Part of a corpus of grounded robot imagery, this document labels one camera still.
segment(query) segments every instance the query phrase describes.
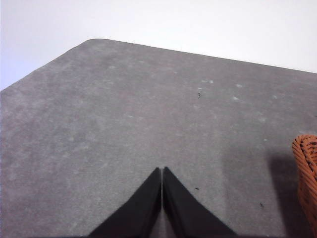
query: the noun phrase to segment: wall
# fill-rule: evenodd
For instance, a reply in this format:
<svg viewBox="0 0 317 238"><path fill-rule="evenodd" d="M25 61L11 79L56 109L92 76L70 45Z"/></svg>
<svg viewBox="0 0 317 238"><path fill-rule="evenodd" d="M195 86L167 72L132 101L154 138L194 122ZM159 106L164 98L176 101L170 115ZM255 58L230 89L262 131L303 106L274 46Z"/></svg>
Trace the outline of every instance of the wall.
<svg viewBox="0 0 317 238"><path fill-rule="evenodd" d="M317 72L317 1L2 0L1 89L91 38Z"/></svg>

